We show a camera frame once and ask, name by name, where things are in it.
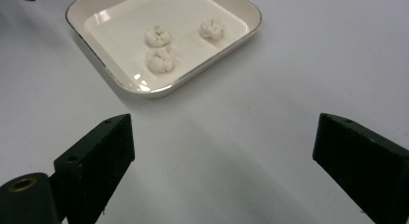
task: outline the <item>table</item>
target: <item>table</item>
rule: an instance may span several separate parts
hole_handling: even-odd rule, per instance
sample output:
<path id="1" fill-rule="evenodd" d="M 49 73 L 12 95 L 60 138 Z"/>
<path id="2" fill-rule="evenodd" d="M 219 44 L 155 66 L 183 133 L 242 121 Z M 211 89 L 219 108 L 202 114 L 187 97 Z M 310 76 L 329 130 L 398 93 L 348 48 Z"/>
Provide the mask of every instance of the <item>table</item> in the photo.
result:
<path id="1" fill-rule="evenodd" d="M 259 32 L 154 100 L 93 67 L 72 1 L 0 0 L 0 183 L 130 113 L 137 158 L 97 223 L 372 223 L 314 139 L 326 112 L 409 147 L 409 0 L 250 0 Z"/>

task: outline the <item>white popcorn piece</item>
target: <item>white popcorn piece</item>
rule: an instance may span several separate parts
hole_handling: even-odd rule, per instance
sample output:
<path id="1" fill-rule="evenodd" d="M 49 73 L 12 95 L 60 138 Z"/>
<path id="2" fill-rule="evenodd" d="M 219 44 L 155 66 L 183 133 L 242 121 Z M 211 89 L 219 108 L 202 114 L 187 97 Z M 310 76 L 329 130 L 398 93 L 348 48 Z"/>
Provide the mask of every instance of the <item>white popcorn piece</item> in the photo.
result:
<path id="1" fill-rule="evenodd" d="M 153 48 L 147 54 L 147 66 L 152 72 L 165 73 L 172 71 L 175 67 L 171 48 Z"/>
<path id="2" fill-rule="evenodd" d="M 154 25 L 145 32 L 145 41 L 152 47 L 162 47 L 171 42 L 171 35 L 160 25 Z"/>
<path id="3" fill-rule="evenodd" d="M 225 32 L 222 21 L 218 18 L 212 18 L 202 23 L 201 36 L 205 39 L 220 40 Z"/>

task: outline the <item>enamel tray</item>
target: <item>enamel tray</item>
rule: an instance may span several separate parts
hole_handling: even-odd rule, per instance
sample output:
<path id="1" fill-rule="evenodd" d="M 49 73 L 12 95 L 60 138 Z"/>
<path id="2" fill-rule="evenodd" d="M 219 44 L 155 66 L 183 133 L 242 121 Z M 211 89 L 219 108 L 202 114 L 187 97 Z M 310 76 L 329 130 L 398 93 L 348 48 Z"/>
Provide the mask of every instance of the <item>enamel tray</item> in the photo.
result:
<path id="1" fill-rule="evenodd" d="M 202 22 L 219 18 L 219 41 L 200 35 Z M 67 21 L 101 65 L 124 90 L 159 98 L 248 41 L 261 24 L 259 9 L 247 0 L 77 0 Z M 151 72 L 145 32 L 155 24 L 171 34 L 174 70 Z"/>

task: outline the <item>tray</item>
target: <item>tray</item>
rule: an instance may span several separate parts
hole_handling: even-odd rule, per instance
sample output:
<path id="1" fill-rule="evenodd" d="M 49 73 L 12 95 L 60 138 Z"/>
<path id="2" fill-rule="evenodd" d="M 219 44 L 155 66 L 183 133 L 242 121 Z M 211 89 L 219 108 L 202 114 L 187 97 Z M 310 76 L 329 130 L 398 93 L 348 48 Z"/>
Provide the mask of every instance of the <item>tray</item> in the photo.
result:
<path id="1" fill-rule="evenodd" d="M 218 18 L 221 40 L 204 39 L 201 24 Z M 159 98 L 248 41 L 261 24 L 259 9 L 247 0 L 77 0 L 67 21 L 124 90 Z M 175 67 L 165 73 L 147 67 L 145 32 L 153 25 L 171 34 Z"/>

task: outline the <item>white table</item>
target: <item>white table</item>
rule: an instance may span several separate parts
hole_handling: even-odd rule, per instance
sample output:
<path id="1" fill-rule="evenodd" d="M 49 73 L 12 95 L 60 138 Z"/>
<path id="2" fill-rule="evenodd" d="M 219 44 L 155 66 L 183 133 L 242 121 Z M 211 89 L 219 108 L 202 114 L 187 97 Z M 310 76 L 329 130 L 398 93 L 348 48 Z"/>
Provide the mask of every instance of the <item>white table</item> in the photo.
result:
<path id="1" fill-rule="evenodd" d="M 131 113 L 137 159 L 97 223 L 372 223 L 314 139 L 326 112 L 409 147 L 409 0 L 250 0 L 254 38 L 156 100 L 90 64 L 72 1 L 0 0 L 0 183 Z"/>

